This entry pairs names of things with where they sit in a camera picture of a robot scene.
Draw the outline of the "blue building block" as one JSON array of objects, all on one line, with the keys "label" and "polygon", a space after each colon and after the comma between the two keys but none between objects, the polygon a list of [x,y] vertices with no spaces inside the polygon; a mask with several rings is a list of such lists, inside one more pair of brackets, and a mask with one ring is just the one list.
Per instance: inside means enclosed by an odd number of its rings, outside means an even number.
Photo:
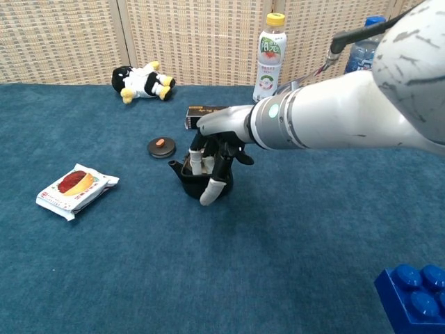
[{"label": "blue building block", "polygon": [[394,334],[445,334],[445,269],[399,264],[374,285]]}]

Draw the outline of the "blue table mat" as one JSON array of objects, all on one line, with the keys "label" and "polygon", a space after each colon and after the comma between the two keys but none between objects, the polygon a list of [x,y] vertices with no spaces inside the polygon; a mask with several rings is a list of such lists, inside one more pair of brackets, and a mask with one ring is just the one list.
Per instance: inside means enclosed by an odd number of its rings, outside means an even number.
[{"label": "blue table mat", "polygon": [[[147,144],[180,160],[190,105],[251,94],[0,84],[0,334],[393,334],[373,282],[445,269],[445,157],[248,145],[203,207]],[[67,221],[35,199],[76,164],[120,181]]]}]

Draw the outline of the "white snack packet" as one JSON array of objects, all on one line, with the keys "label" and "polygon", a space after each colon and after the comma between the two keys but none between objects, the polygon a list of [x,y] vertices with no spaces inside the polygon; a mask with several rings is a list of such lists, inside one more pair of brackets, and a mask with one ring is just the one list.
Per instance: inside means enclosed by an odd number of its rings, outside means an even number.
[{"label": "white snack packet", "polygon": [[71,221],[78,212],[119,181],[119,177],[76,164],[70,172],[39,192],[35,202]]}]

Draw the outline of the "yellow capped drink bottle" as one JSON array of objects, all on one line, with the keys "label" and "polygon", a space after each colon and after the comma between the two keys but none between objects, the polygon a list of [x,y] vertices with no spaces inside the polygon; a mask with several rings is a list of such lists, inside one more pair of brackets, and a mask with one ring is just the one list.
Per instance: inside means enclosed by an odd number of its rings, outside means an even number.
[{"label": "yellow capped drink bottle", "polygon": [[257,78],[252,94],[255,102],[272,96],[278,87],[287,40],[284,23],[284,14],[268,13],[266,26],[259,35]]}]

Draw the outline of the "black box with gold print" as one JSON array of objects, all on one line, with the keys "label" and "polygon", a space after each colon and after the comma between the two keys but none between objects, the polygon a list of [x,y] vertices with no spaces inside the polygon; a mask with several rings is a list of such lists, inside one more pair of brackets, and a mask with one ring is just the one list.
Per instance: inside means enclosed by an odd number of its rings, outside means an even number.
[{"label": "black box with gold print", "polygon": [[185,129],[197,129],[197,122],[201,117],[225,108],[227,108],[227,106],[190,105],[186,111],[184,120]]}]

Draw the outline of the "black cast iron teapot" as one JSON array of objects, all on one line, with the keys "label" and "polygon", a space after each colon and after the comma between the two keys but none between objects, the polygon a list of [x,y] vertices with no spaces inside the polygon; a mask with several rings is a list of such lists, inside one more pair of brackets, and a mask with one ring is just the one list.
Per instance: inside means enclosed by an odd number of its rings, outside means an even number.
[{"label": "black cast iron teapot", "polygon": [[226,196],[233,187],[231,157],[204,157],[204,151],[189,150],[183,162],[168,162],[187,195],[208,206]]}]

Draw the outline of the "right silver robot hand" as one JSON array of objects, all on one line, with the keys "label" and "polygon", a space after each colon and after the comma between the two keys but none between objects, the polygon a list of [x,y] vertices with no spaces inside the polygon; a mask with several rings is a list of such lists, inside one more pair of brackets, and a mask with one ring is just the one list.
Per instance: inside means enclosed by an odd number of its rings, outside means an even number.
[{"label": "right silver robot hand", "polygon": [[188,149],[189,164],[193,175],[205,170],[209,175],[200,204],[208,206],[223,192],[234,159],[252,165],[253,158],[245,151],[253,143],[248,120],[252,105],[229,106],[202,116],[197,122],[197,133]]}]

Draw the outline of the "woven folding screen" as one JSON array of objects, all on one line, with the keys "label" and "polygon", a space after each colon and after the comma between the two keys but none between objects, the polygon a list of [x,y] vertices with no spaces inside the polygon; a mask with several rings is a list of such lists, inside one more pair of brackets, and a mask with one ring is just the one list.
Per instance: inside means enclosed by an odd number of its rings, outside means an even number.
[{"label": "woven folding screen", "polygon": [[0,0],[0,84],[109,84],[158,61],[181,85],[252,85],[271,12],[287,36],[280,81],[321,66],[335,33],[422,0]]}]

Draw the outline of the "blue capped drink bottle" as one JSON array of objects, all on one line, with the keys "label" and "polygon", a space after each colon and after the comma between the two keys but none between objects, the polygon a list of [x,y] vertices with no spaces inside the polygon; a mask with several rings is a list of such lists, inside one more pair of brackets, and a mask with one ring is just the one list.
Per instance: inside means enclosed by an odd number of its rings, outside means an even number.
[{"label": "blue capped drink bottle", "polygon": [[381,39],[382,34],[356,42],[350,49],[349,59],[344,73],[371,70],[374,53]]}]

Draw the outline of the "black lid with orange knob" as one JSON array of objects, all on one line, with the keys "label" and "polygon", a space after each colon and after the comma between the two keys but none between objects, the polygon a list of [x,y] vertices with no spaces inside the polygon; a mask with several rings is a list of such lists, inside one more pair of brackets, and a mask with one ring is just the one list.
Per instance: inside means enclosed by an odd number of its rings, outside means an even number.
[{"label": "black lid with orange knob", "polygon": [[175,141],[167,136],[152,139],[147,144],[147,151],[156,159],[164,159],[172,156],[176,151]]}]

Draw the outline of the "black white yellow plush toy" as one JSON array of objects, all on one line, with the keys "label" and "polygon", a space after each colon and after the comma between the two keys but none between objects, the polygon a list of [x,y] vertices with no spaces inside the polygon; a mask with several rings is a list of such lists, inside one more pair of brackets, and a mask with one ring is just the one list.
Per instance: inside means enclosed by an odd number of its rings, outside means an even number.
[{"label": "black white yellow plush toy", "polygon": [[151,61],[144,67],[124,65],[113,70],[111,84],[125,104],[137,98],[158,97],[167,101],[172,96],[176,81],[159,73],[160,63]]}]

